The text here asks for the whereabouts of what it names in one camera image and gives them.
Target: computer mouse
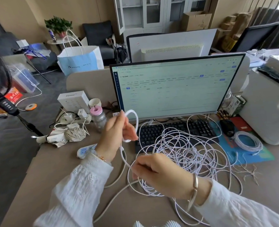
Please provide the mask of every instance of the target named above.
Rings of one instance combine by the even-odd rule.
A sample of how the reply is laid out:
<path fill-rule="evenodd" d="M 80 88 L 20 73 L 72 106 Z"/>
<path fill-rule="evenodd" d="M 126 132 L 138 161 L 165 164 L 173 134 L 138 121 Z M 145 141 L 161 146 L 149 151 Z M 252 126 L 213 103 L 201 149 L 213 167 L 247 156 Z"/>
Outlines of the computer mouse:
<path fill-rule="evenodd" d="M 222 132 L 227 136 L 227 137 L 233 137 L 235 133 L 235 126 L 233 122 L 227 119 L 223 119 L 219 121 L 219 124 L 222 128 Z"/>

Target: white monitor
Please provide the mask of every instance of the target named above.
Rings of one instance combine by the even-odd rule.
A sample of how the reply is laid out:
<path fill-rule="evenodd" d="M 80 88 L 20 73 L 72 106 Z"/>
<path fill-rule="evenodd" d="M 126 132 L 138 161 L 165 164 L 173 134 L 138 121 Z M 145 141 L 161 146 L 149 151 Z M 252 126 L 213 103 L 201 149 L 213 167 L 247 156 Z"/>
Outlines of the white monitor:
<path fill-rule="evenodd" d="M 244 56 L 111 65 L 118 104 L 124 111 L 136 111 L 139 119 L 215 113 Z"/>
<path fill-rule="evenodd" d="M 132 63 L 208 56 L 216 29 L 127 37 Z"/>

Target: cabinet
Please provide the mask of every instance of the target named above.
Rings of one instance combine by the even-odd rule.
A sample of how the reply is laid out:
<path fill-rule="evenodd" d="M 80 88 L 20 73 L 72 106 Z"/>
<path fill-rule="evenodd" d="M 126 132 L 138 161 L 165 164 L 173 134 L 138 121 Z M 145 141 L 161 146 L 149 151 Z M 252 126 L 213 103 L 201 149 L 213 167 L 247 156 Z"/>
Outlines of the cabinet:
<path fill-rule="evenodd" d="M 183 13 L 204 10 L 206 0 L 114 0 L 119 33 L 169 33 L 179 29 Z"/>

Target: pink bottle cap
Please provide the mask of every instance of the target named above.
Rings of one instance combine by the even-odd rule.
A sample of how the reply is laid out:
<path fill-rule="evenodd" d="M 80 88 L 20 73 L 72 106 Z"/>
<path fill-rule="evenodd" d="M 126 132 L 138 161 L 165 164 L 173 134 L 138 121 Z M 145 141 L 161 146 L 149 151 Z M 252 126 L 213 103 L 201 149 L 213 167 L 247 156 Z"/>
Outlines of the pink bottle cap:
<path fill-rule="evenodd" d="M 101 106 L 94 106 L 90 109 L 90 114 L 93 116 L 98 116 L 102 113 L 102 107 Z"/>

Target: small round table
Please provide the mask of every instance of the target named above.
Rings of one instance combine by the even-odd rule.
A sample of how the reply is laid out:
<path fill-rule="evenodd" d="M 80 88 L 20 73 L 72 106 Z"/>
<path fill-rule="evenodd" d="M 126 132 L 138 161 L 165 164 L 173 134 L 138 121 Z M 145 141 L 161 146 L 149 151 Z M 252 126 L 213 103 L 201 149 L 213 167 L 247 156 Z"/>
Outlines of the small round table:
<path fill-rule="evenodd" d="M 56 45 L 56 47 L 58 48 L 58 50 L 61 52 L 63 49 L 62 49 L 62 47 L 60 46 L 61 44 L 63 44 L 63 43 L 69 43 L 69 42 L 72 42 L 72 41 L 76 41 L 76 37 L 74 37 L 74 36 L 69 36 L 69 37 L 67 37 L 67 38 L 65 38 L 65 39 L 62 39 L 62 38 L 58 38 L 58 39 L 56 39 L 56 41 L 54 42 L 53 40 L 48 40 L 47 41 L 47 43 L 48 44 L 54 44 L 54 45 Z"/>

